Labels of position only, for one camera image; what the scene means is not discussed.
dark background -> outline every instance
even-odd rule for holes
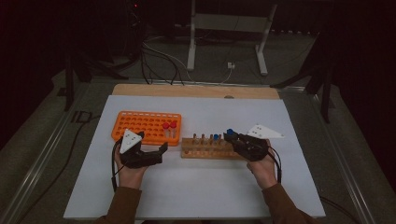
[[[197,1],[197,11],[257,16],[268,3],[253,0]],[[190,22],[190,1],[136,1],[139,22],[158,34],[177,35],[175,24]],[[0,77],[2,148],[52,90],[51,78],[64,69],[72,44],[94,59],[111,62],[125,53],[124,1],[3,1],[0,5]],[[396,125],[395,3],[383,1],[283,1],[273,22],[276,34],[292,31],[318,35],[303,70],[336,59],[332,83],[396,189],[392,140]]]

hand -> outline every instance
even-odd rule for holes
[[[274,155],[274,151],[268,148],[268,153]],[[254,174],[260,188],[268,189],[277,183],[275,178],[275,162],[268,155],[261,161],[248,161],[247,168]]]
[[[118,169],[122,167],[121,159],[120,159],[120,145],[116,148],[116,155],[114,157],[114,161],[117,164]],[[140,189],[140,185],[142,184],[143,174],[146,172],[148,167],[141,167],[137,169],[131,169],[127,166],[124,166],[119,171],[119,181],[120,187],[126,187],[131,189]]]

forearm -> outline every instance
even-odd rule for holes
[[[300,211],[280,184],[262,191],[275,224],[318,223],[317,220]]]
[[[118,187],[107,215],[96,219],[94,223],[134,223],[134,216],[139,205],[141,192],[139,189]]]

cable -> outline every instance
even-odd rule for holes
[[[196,83],[196,81],[192,80],[192,78],[190,77],[189,70],[187,69],[187,66],[186,66],[181,60],[179,60],[178,58],[176,58],[176,57],[174,57],[174,56],[172,56],[172,55],[169,55],[169,54],[160,52],[160,51],[158,51],[158,50],[156,50],[156,49],[153,49],[153,48],[151,48],[149,45],[147,45],[145,42],[143,42],[143,45],[146,46],[148,49],[151,49],[152,51],[155,51],[155,52],[157,52],[157,53],[161,53],[161,54],[163,54],[163,55],[166,55],[166,56],[168,56],[168,57],[170,57],[170,58],[173,58],[173,59],[175,59],[176,61],[178,61],[181,65],[183,65],[184,69],[186,70],[186,74],[187,74],[187,77],[189,78],[189,80],[190,80],[191,82],[193,82],[193,83]]]
[[[114,190],[114,192],[116,192],[116,189],[117,189],[116,174],[124,167],[124,165],[123,165],[123,166],[116,172],[116,168],[115,168],[115,165],[114,165],[114,160],[116,159],[116,149],[117,149],[117,146],[118,146],[119,144],[122,143],[122,138],[123,138],[123,137],[121,137],[121,138],[114,144],[113,151],[111,152],[111,183],[112,183],[112,185],[113,185],[113,190]]]
[[[143,47],[143,49],[145,49],[145,50],[151,50],[151,51],[153,51],[153,52],[155,52],[155,53],[160,54],[160,55],[155,55],[155,54],[151,54],[151,53],[145,52],[147,55],[165,59],[165,60],[167,60],[169,63],[171,63],[171,64],[174,66],[174,68],[175,68],[175,74],[174,74],[174,76],[172,77],[172,80],[171,80],[171,82],[170,82],[171,85],[173,85],[173,82],[175,81],[175,79],[176,79],[177,76],[179,76],[179,79],[180,79],[181,84],[184,85],[183,80],[181,79],[180,70],[178,69],[177,65],[176,65],[167,55],[163,55],[162,53],[159,53],[159,52],[154,51],[154,50],[152,50],[152,49],[147,49],[147,48],[144,48],[144,47]]]
[[[277,153],[277,151],[273,148],[268,146],[269,148],[271,148],[275,154],[277,155],[277,159],[279,161],[277,161],[274,157],[274,155],[272,155],[271,153],[268,153],[268,155],[271,157],[271,159],[274,160],[275,164],[276,164],[276,168],[277,168],[277,182],[281,183],[282,182],[282,161],[280,160],[279,154]]]
[[[290,59],[290,60],[287,60],[287,61],[285,61],[285,62],[283,62],[283,63],[280,63],[280,64],[278,64],[278,65],[275,65],[275,66],[273,66],[273,67],[271,67],[271,68],[268,68],[268,71],[273,70],[274,68],[278,68],[278,67],[280,67],[280,66],[282,66],[282,65],[285,65],[285,64],[287,64],[287,63],[291,63],[291,62],[293,62],[294,60],[300,58],[301,55],[303,55],[303,53],[305,53],[305,52],[309,49],[309,47],[311,47],[311,46],[314,44],[314,42],[315,42],[315,40],[311,41],[311,42],[306,46],[306,48],[305,48],[303,51],[301,51],[301,52],[300,52],[297,56],[295,56],[294,58],[292,58],[292,59]]]
[[[349,217],[350,219],[352,219],[353,222],[357,223],[357,224],[361,224],[355,217],[353,217],[352,214],[350,214],[344,207],[342,207],[341,205],[339,205],[338,203],[335,203],[323,196],[319,196],[320,200],[323,201],[324,203],[338,209],[340,212],[344,213],[344,215],[346,215],[347,217]]]
[[[77,130],[77,132],[76,132],[76,135],[75,135],[75,137],[74,137],[74,139],[73,139],[73,144],[72,144],[72,146],[70,147],[70,151],[69,151],[69,155],[68,155],[68,157],[67,157],[66,163],[65,163],[64,166],[62,167],[61,171],[59,172],[59,174],[57,174],[57,175],[55,176],[55,178],[52,180],[52,182],[47,186],[46,189],[44,189],[44,191],[40,194],[40,196],[38,196],[38,198],[32,203],[32,205],[30,205],[30,207],[26,210],[26,212],[18,219],[18,221],[16,222],[17,224],[20,224],[20,223],[26,218],[26,216],[29,214],[29,212],[30,212],[30,211],[35,207],[35,205],[43,198],[43,196],[50,190],[50,188],[52,188],[52,186],[56,183],[56,181],[59,179],[59,177],[61,177],[62,173],[64,172],[64,169],[65,169],[66,166],[69,164],[70,159],[72,158],[72,154],[73,154],[73,151],[74,151],[74,148],[75,148],[77,139],[78,139],[79,132],[80,132],[81,129],[84,127],[84,125],[86,125],[87,123],[91,122],[93,119],[99,119],[99,118],[100,118],[100,116],[93,117],[93,118],[91,118],[91,119],[88,119],[86,122],[83,122],[83,123],[79,126],[79,128],[78,128],[78,130]]]
[[[152,77],[151,77],[151,73],[154,74],[154,75],[155,75],[156,77],[158,77],[159,79],[165,81],[166,83],[171,84],[169,81],[167,81],[165,78],[161,77],[161,76],[158,75],[154,70],[151,69],[151,67],[150,67],[149,64],[147,63],[146,56],[145,56],[145,52],[143,52],[143,54],[142,54],[142,61],[143,61],[143,65],[145,65],[145,66],[148,68],[148,70],[149,70],[148,76],[149,76],[149,78],[151,79],[151,81],[150,81],[149,84],[152,84],[152,81],[153,81],[153,79],[152,79]]]
[[[230,77],[231,77],[231,73],[232,72],[233,72],[233,68],[230,68],[230,74],[227,76],[227,78],[224,81],[218,83],[217,86],[219,86],[219,85],[223,84],[224,82],[228,81],[228,79],[230,79]]]
[[[143,50],[140,52],[140,67],[141,67],[141,70],[142,70],[142,75],[143,75],[143,78],[146,80],[146,82],[147,82],[147,84],[152,84],[152,80],[151,80],[151,82],[149,82],[148,81],[148,79],[146,78],[146,74],[145,74],[145,66],[144,66],[144,55],[143,55]]]
[[[163,58],[163,57],[161,57],[161,56],[153,55],[153,54],[150,54],[150,53],[147,53],[147,52],[144,52],[144,54],[148,54],[148,55],[153,56],[153,57]],[[154,74],[156,77],[158,77],[159,79],[165,81],[165,82],[168,83],[168,84],[173,85],[173,81],[175,80],[175,78],[176,78],[176,76],[177,76],[177,70],[175,71],[175,74],[174,74],[174,76],[173,76],[171,82],[169,82],[168,80],[166,80],[165,78],[161,77],[161,76],[158,75],[154,70],[151,69],[151,67],[150,67],[149,64],[147,63],[146,56],[144,56],[144,61],[145,61],[145,62],[144,62],[144,65],[145,65],[145,66],[148,68],[148,70],[150,71],[149,77],[151,78],[151,83],[152,83],[152,77],[151,77],[150,74],[152,73],[152,74]]]

black cable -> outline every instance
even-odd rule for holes
[[[181,84],[184,85],[183,80],[181,79],[180,70],[178,69],[178,67],[177,67],[177,65],[175,64],[175,62],[174,62],[168,55],[166,55],[166,54],[164,54],[164,53],[161,53],[161,52],[159,52],[159,51],[150,49],[150,48],[145,48],[145,47],[143,47],[143,49],[144,49],[144,50],[149,50],[149,51],[152,51],[152,52],[154,52],[154,53],[159,54],[159,55],[155,55],[155,54],[152,54],[152,53],[144,52],[144,53],[147,54],[147,55],[150,55],[150,56],[153,56],[153,57],[162,58],[162,59],[167,60],[167,61],[168,61],[169,63],[171,63],[171,64],[174,66],[174,68],[175,68],[175,74],[174,74],[174,76],[172,77],[171,82],[168,82],[167,80],[163,79],[163,77],[160,77],[160,76],[159,76],[158,74],[156,74],[152,69],[150,69],[150,68],[149,68],[149,65],[147,64],[147,67],[148,67],[148,69],[151,70],[151,72],[153,72],[157,77],[161,78],[162,80],[166,81],[167,83],[169,83],[169,84],[171,84],[171,85],[173,85],[173,82],[175,81],[176,77],[179,76],[179,79],[180,79]]]
[[[162,81],[165,81],[166,83],[171,84],[168,80],[166,80],[165,78],[161,77],[161,76],[158,75],[154,70],[151,69],[151,67],[150,67],[149,64],[147,63],[146,56],[145,56],[145,52],[143,52],[143,56],[142,56],[142,57],[143,57],[143,64],[144,64],[144,65],[148,68],[148,70],[149,70],[148,76],[149,76],[150,79],[151,79],[150,84],[152,84],[152,81],[153,81],[153,79],[152,79],[152,77],[151,77],[151,73],[152,73],[153,75],[155,75],[157,78],[161,79]]]
[[[29,214],[29,212],[35,207],[35,205],[43,198],[43,196],[50,190],[50,188],[52,188],[52,186],[53,186],[53,185],[55,184],[55,182],[59,179],[59,177],[61,177],[62,173],[64,172],[64,169],[67,167],[67,165],[68,165],[69,162],[70,162],[70,159],[72,158],[72,154],[73,154],[73,151],[74,151],[74,147],[75,147],[75,145],[76,145],[77,138],[78,138],[79,132],[81,131],[82,127],[84,127],[85,124],[91,122],[91,120],[93,120],[93,119],[99,119],[99,118],[100,118],[100,116],[93,117],[93,118],[87,120],[86,122],[83,122],[83,123],[79,126],[79,128],[78,128],[78,130],[77,130],[77,132],[76,132],[75,138],[73,139],[73,144],[72,144],[72,146],[70,147],[70,151],[69,151],[69,155],[68,155],[68,157],[67,157],[66,163],[65,163],[64,166],[62,167],[61,171],[59,172],[59,174],[57,174],[57,175],[55,176],[55,178],[52,180],[52,182],[51,182],[51,183],[47,186],[47,188],[40,194],[40,196],[38,196],[38,198],[32,203],[32,205],[30,205],[30,207],[29,207],[29,208],[26,210],[26,212],[20,217],[20,219],[18,219],[18,221],[16,222],[17,224],[20,224],[20,223],[23,221],[23,219]]]
[[[140,52],[140,68],[142,70],[142,75],[143,78],[146,80],[147,84],[152,84],[152,80],[151,83],[149,83],[148,79],[146,78],[146,74],[145,74],[145,66],[144,66],[144,62],[143,62],[144,58],[143,58],[143,50]]]
[[[305,53],[305,52],[309,49],[309,47],[312,46],[312,44],[313,44],[314,42],[315,42],[315,40],[309,42],[309,44],[305,47],[305,49],[304,49],[303,51],[301,51],[297,56],[295,56],[295,57],[293,57],[293,58],[291,58],[291,59],[289,59],[289,60],[287,60],[287,61],[285,61],[285,62],[283,62],[283,63],[280,63],[280,64],[278,64],[278,65],[275,65],[275,66],[273,66],[273,67],[268,68],[268,73],[270,73],[270,71],[273,70],[273,69],[275,69],[275,68],[278,68],[278,67],[280,67],[280,66],[283,66],[283,65],[285,65],[285,64],[287,64],[287,63],[291,63],[291,62],[293,62],[294,60],[297,60],[298,58],[300,58],[300,57],[303,55],[303,53]]]
[[[357,224],[361,224],[355,217],[353,217],[352,214],[350,214],[344,207],[342,207],[341,205],[339,205],[338,203],[335,203],[323,196],[319,196],[320,200],[323,201],[324,203],[338,209],[340,212],[344,213],[344,215],[346,215],[347,217],[349,217],[350,219],[352,219],[353,222],[357,223]]]
[[[170,82],[170,83],[168,82],[169,84],[173,85],[173,82],[175,81],[177,75],[179,75],[179,77],[180,77],[180,82],[184,85],[183,80],[181,80],[180,70],[178,69],[177,65],[176,65],[167,55],[161,54],[161,53],[159,53],[159,52],[157,52],[157,51],[155,51],[155,50],[152,50],[152,49],[147,49],[147,50],[151,50],[151,51],[153,51],[153,52],[156,52],[156,53],[160,54],[161,56],[155,55],[155,54],[151,54],[151,53],[148,53],[148,52],[145,52],[147,55],[150,55],[150,56],[153,56],[153,57],[157,57],[157,58],[165,59],[165,60],[167,60],[168,62],[170,62],[170,63],[174,66],[174,68],[175,68],[175,74],[174,74],[174,76],[172,77],[171,82]]]
[[[117,174],[125,167],[125,165],[126,165],[127,163],[128,163],[128,162],[125,162],[125,164],[122,165],[121,168],[120,168],[114,175],[117,175]]]
[[[277,168],[277,182],[278,183],[282,183],[282,161],[280,160],[279,154],[277,153],[277,151],[273,148],[268,146],[269,148],[271,148],[275,154],[277,155],[277,159],[279,160],[279,162],[275,159],[274,155],[272,155],[271,153],[268,153],[268,155],[271,157],[271,159],[274,160],[275,164],[276,164],[276,168]]]
[[[123,168],[123,166],[116,172],[116,168],[114,165],[114,160],[116,159],[116,149],[119,144],[122,143],[122,137],[114,144],[113,151],[111,153],[111,183],[113,185],[113,190],[116,192],[117,182],[116,182],[116,174]]]

